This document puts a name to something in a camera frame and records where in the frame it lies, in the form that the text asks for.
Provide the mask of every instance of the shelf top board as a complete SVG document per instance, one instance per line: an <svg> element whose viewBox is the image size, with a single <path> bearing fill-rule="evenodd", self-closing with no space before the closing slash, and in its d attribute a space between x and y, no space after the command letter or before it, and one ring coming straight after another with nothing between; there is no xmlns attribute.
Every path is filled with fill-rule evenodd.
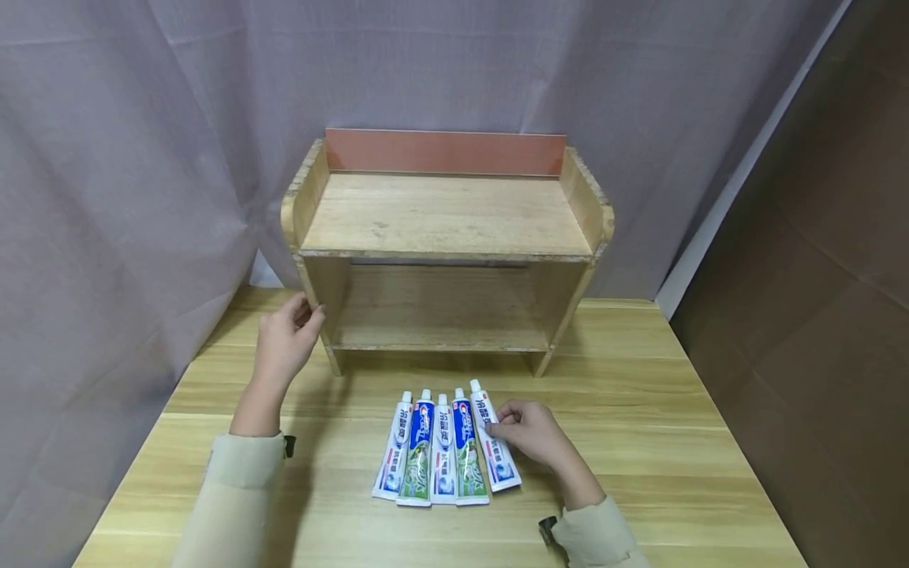
<svg viewBox="0 0 909 568"><path fill-rule="evenodd" d="M556 179L332 172L303 255L583 261Z"/></svg>

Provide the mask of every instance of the brown panel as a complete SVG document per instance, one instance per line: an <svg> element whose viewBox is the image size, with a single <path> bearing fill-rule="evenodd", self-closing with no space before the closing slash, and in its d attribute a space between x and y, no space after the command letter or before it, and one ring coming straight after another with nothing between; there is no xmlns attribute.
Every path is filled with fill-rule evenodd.
<svg viewBox="0 0 909 568"><path fill-rule="evenodd" d="M853 3L673 319L816 567L909 556L907 18Z"/></svg>
<svg viewBox="0 0 909 568"><path fill-rule="evenodd" d="M326 128L335 171L558 176L563 135Z"/></svg>

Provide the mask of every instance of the person's right hand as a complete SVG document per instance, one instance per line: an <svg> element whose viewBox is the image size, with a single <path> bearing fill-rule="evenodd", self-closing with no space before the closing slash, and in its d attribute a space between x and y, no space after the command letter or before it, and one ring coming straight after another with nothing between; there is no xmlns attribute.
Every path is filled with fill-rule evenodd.
<svg viewBox="0 0 909 568"><path fill-rule="evenodd" d="M495 415L499 424L486 426L489 435L505 440L530 459L556 469L577 456L574 444L544 404L511 400L500 406Z"/></svg>
<svg viewBox="0 0 909 568"><path fill-rule="evenodd" d="M495 416L499 424L487 424L486 432L549 466L562 485L566 509L573 511L603 502L606 493L600 482L544 404L508 401Z"/></svg>

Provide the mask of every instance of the toothpaste tube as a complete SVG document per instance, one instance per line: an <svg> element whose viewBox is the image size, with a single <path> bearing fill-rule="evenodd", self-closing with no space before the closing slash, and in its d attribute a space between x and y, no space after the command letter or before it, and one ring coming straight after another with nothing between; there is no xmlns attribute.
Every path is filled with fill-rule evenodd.
<svg viewBox="0 0 909 568"><path fill-rule="evenodd" d="M470 399L464 396L464 389L454 389L452 401L452 424L454 425L455 469L457 470L458 505L489 504L489 492L480 469L480 456L476 451L474 419L470 414Z"/></svg>
<svg viewBox="0 0 909 568"><path fill-rule="evenodd" d="M508 444L486 433L486 425L496 424L499 419L495 416L489 394L480 388L480 382L476 379L470 382L470 402L474 407L474 417L479 423L477 430L486 458L489 485L492 487L493 493L520 485L521 475L518 474L517 467L514 465Z"/></svg>
<svg viewBox="0 0 909 568"><path fill-rule="evenodd" d="M433 493L430 500L455 504L455 445L452 440L452 409L448 396L439 394L433 423Z"/></svg>
<svg viewBox="0 0 909 568"><path fill-rule="evenodd" d="M407 446L407 466L404 482L395 500L399 505L428 507L433 470L429 467L433 446L433 404L429 389L423 389L420 400L414 404L414 417L410 428L410 444Z"/></svg>
<svg viewBox="0 0 909 568"><path fill-rule="evenodd" d="M385 445L385 458L373 484L373 497L394 501L401 490L407 458L407 438L410 434L410 415L413 410L410 403L412 397L410 391L404 391L401 402L395 408L388 443Z"/></svg>

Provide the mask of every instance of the sleeve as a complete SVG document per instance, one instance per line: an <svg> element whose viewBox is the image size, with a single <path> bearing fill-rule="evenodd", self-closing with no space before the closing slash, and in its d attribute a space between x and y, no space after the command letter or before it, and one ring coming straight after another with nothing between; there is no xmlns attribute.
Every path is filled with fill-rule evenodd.
<svg viewBox="0 0 909 568"><path fill-rule="evenodd" d="M285 438L215 439L202 490L195 501L174 568L255 568Z"/></svg>
<svg viewBox="0 0 909 568"><path fill-rule="evenodd" d="M563 510L552 533L571 568L650 568L612 496L598 505Z"/></svg>

